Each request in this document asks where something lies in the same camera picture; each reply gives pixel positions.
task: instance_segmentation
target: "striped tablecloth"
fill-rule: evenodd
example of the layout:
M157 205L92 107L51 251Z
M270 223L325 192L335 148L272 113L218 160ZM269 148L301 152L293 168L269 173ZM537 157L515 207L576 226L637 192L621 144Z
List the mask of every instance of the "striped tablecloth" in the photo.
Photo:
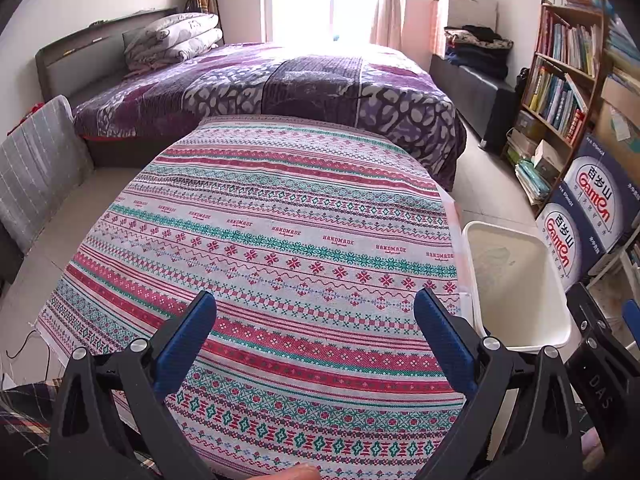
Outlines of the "striped tablecloth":
M117 197L37 328L64 362L116 351L207 289L218 318L166 404L215 471L409 479L463 402L412 311L426 286L459 312L453 253L438 187L383 137L219 118Z

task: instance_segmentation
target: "blue gripper pad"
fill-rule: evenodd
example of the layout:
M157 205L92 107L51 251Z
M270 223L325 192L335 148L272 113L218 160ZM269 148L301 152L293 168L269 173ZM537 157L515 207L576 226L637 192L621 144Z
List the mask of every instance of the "blue gripper pad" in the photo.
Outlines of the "blue gripper pad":
M451 387L471 399L478 390L475 361L447 319L450 314L444 314L427 292L420 290L415 295L414 316Z
M208 292L200 293L187 310L174 336L156 358L154 393L162 401L180 389L182 381L216 322L216 300Z
M622 317L629 327L636 343L640 346L640 308L634 300L629 300L623 305Z

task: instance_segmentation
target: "gray headboard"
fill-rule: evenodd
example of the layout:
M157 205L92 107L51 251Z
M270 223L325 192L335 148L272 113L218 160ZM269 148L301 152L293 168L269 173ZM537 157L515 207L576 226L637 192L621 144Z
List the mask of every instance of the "gray headboard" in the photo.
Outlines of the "gray headboard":
M63 95L72 107L114 86L127 73L124 49L140 28L176 14L177 7L142 10L130 16L95 22L36 54L45 101Z

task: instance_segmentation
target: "hand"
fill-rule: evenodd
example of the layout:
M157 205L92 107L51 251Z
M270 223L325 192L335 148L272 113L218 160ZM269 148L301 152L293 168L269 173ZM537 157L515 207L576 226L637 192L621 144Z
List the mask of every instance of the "hand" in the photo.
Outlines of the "hand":
M312 465L298 464L272 475L254 476L249 480L320 480L320 473Z

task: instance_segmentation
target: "silver bolt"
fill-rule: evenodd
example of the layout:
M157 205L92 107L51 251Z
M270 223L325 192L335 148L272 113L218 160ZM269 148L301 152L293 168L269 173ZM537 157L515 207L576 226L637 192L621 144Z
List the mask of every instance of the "silver bolt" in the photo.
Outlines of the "silver bolt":
M83 359L85 355L86 355L86 348L81 346L80 348L76 348L74 350L74 352L71 354L71 357L76 361L79 361L80 359Z
M129 345L132 352L142 352L146 348L146 339L136 339Z
M553 346L545 346L545 354L547 357L555 359L556 357L558 357L558 350L556 350L556 348Z
M495 337L487 337L482 344L487 350L497 350L500 348L500 341L498 341Z

